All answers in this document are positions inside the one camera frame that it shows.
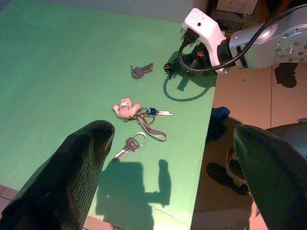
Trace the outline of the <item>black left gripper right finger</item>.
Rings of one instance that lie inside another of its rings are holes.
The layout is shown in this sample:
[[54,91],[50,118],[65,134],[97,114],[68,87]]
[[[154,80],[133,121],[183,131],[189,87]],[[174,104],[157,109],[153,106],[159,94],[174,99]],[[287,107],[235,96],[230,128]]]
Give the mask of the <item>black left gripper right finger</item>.
[[234,129],[234,149],[270,230],[307,228],[307,159],[288,141],[251,125]]

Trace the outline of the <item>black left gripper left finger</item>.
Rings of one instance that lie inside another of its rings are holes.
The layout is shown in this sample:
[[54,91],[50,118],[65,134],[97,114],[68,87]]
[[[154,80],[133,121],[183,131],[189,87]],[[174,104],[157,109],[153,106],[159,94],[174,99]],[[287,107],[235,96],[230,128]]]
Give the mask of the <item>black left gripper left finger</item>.
[[114,135],[105,120],[68,135],[2,211],[1,229],[82,229]]

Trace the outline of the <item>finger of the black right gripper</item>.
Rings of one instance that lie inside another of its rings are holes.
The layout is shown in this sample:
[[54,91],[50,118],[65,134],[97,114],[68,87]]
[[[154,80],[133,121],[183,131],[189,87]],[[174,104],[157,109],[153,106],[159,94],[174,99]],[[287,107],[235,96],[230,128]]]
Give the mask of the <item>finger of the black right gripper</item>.
[[[199,65],[199,60],[198,59],[193,59],[193,61],[191,62],[189,67],[192,68],[192,69],[197,69],[198,65]],[[188,71],[188,76],[189,77],[194,77],[195,73],[191,72],[191,71]]]
[[177,58],[174,60],[168,61],[164,65],[164,71],[180,71],[182,69],[182,66]]

